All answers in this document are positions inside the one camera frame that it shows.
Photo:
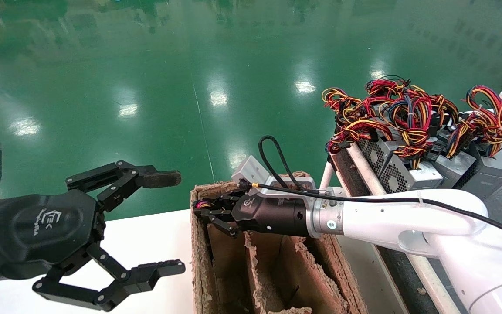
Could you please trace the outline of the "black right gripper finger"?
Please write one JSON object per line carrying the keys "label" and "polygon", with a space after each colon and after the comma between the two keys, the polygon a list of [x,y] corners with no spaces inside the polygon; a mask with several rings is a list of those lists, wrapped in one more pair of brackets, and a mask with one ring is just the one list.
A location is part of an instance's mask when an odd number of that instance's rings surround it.
{"label": "black right gripper finger", "polygon": [[231,211],[236,203],[246,195],[246,191],[231,191],[216,198],[201,198],[193,202],[193,214],[196,217],[201,215],[227,215],[231,217]]}
{"label": "black right gripper finger", "polygon": [[231,217],[227,215],[201,215],[203,222],[212,225],[223,234],[236,239],[240,233],[239,227]]}

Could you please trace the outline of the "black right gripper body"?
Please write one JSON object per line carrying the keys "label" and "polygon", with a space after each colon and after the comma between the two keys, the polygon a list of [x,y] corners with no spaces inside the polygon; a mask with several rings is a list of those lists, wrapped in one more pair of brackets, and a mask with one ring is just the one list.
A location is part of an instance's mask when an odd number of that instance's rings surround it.
{"label": "black right gripper body", "polygon": [[285,236],[309,235],[302,199],[243,195],[233,207],[232,217],[243,231]]}

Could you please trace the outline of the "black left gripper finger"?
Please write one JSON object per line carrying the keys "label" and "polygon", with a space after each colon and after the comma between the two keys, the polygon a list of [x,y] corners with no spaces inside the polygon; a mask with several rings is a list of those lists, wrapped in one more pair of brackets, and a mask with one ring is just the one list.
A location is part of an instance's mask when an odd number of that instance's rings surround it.
{"label": "black left gripper finger", "polygon": [[167,188],[179,185],[179,171],[158,171],[153,165],[134,166],[119,160],[66,179],[67,189],[84,193],[104,188],[96,197],[96,210],[110,212],[139,188]]}
{"label": "black left gripper finger", "polygon": [[[91,290],[60,283],[69,271],[79,270],[90,259],[113,277],[109,286],[102,290]],[[100,248],[100,244],[95,243],[81,248],[62,266],[50,268],[46,276],[36,281],[32,290],[46,300],[110,312],[127,297],[152,291],[160,278],[177,276],[185,270],[185,264],[179,259],[141,264],[127,270]]]}

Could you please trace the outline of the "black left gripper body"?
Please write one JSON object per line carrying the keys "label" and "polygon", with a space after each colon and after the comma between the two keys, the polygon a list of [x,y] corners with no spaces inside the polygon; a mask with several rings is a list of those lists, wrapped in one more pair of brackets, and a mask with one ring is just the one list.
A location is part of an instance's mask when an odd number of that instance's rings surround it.
{"label": "black left gripper body", "polygon": [[74,274],[103,240],[99,205],[78,190],[0,199],[0,280],[29,280],[52,268]]}

